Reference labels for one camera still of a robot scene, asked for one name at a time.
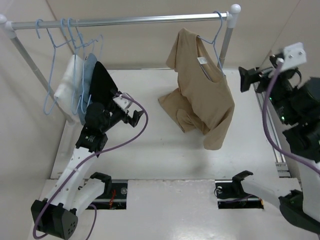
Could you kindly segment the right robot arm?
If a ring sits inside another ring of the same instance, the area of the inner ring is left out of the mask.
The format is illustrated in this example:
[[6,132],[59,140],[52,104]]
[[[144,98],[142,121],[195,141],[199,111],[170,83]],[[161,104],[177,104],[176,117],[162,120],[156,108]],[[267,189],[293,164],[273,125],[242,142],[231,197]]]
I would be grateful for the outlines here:
[[[283,70],[285,59],[280,54],[270,57],[272,67],[258,70],[239,67],[240,90],[259,83],[265,93],[262,106],[264,134],[279,153],[297,162],[302,189],[286,190],[269,180],[242,171],[232,178],[231,191],[237,197],[253,195],[272,204],[293,226],[320,233],[320,79],[310,77],[301,86],[292,86],[290,79],[298,67]],[[275,144],[267,126],[267,106],[271,103],[280,121],[291,127],[283,131],[290,151]]]

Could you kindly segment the light blue wire hanger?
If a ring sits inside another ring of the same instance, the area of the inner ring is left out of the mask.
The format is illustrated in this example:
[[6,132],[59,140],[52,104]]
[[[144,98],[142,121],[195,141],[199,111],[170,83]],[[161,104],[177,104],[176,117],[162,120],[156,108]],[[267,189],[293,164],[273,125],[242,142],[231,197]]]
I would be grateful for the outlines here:
[[[219,29],[217,30],[213,40],[209,41],[209,40],[206,40],[205,38],[201,37],[200,35],[197,35],[197,39],[200,39],[202,41],[204,41],[205,43],[208,43],[210,45],[212,45],[212,48],[213,48],[213,51],[215,53],[215,56],[216,56],[216,59],[217,59],[217,67],[219,68],[219,70],[221,71],[222,73],[222,76],[224,77],[225,76],[225,73],[223,71],[223,66],[222,66],[222,63],[221,63],[221,60],[219,59],[218,57],[218,53],[217,53],[217,50],[216,50],[216,42],[217,42],[217,38],[219,36],[219,33],[222,29],[222,26],[223,26],[223,17],[222,17],[222,14],[215,10],[213,12],[213,14],[218,14],[219,16],[219,19],[220,19],[220,26],[219,26]],[[197,57],[197,61],[198,61],[198,64],[200,66],[200,68],[202,69],[202,72],[204,73],[204,75],[207,77],[208,80],[210,80],[211,82],[213,82],[213,80],[211,79],[211,77],[208,75],[207,71],[205,70],[205,68],[203,67],[204,64],[207,64],[208,61],[206,60],[205,57]]]

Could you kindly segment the beige t shirt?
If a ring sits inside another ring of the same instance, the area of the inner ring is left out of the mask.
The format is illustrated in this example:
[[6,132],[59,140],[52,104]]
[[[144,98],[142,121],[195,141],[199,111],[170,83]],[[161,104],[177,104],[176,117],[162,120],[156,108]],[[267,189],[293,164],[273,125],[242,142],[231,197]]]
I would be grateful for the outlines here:
[[235,110],[226,76],[186,28],[178,32],[166,65],[177,73],[178,87],[158,98],[160,106],[184,133],[199,130],[206,150],[219,150]]

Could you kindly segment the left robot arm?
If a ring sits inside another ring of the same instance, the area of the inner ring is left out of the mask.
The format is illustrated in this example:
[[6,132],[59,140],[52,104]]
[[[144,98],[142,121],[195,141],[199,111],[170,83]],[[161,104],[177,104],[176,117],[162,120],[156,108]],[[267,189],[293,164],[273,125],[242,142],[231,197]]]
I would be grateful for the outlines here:
[[104,199],[111,194],[112,178],[107,174],[95,172],[83,187],[80,183],[99,155],[107,152],[106,132],[118,122],[135,127],[141,116],[147,114],[142,108],[129,116],[131,100],[125,99],[124,103],[124,107],[115,102],[109,106],[98,102],[88,106],[85,125],[66,168],[46,197],[35,200],[31,206],[34,239],[40,240],[47,235],[70,239],[75,233],[79,215],[97,197]]

